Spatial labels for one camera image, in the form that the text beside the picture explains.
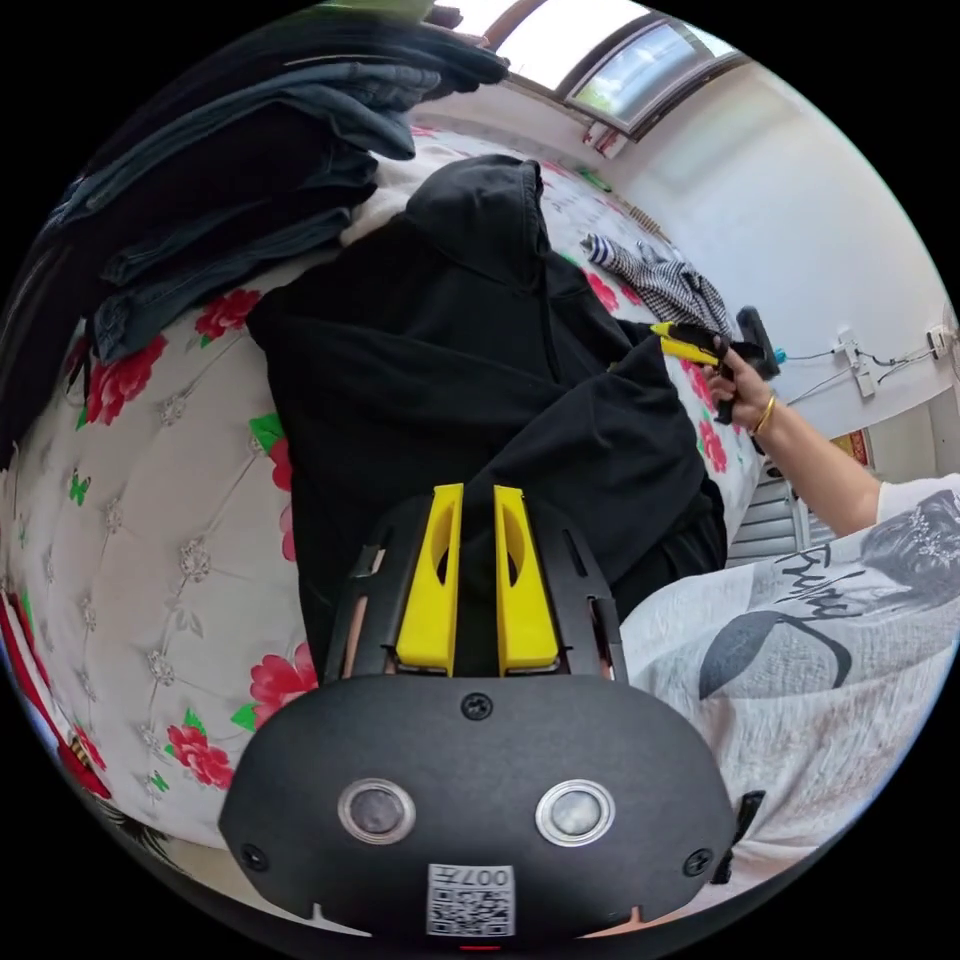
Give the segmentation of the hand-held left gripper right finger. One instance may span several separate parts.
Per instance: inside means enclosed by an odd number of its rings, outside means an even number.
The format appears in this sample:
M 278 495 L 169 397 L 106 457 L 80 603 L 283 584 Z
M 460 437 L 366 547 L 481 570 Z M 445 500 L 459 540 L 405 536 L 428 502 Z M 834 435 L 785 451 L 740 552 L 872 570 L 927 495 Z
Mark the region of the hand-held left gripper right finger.
M 496 485 L 493 505 L 499 673 L 551 672 L 559 644 L 523 492 Z

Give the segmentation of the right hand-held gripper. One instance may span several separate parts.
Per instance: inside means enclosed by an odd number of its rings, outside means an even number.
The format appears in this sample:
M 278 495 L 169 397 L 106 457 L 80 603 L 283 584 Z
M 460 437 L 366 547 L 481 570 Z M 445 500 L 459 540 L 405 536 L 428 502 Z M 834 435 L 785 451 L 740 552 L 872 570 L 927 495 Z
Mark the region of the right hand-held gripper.
M 731 341 L 691 323 L 659 322 L 652 324 L 650 330 L 661 337 L 660 345 L 666 355 L 699 368 L 710 367 L 727 380 L 734 379 L 734 371 L 725 361 L 730 352 L 755 372 L 759 371 L 759 345 L 753 342 Z

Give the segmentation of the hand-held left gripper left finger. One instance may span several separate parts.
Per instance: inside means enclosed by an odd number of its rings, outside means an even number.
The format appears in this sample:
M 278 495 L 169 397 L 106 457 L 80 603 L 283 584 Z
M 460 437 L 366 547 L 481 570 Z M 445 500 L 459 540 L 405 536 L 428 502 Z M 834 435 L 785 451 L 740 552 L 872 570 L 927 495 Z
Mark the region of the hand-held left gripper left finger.
M 399 665 L 451 676 L 454 670 L 464 486 L 436 486 L 395 645 Z

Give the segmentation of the person's right hand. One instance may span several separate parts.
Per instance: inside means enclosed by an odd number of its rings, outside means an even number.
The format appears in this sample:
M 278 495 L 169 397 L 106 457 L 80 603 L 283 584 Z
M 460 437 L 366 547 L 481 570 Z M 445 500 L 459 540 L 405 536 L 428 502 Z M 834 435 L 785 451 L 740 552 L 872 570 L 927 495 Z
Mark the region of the person's right hand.
M 756 436 L 769 421 L 776 398 L 760 374 L 733 348 L 728 348 L 720 367 L 705 369 L 705 378 L 717 412 L 729 405 L 731 422 Z

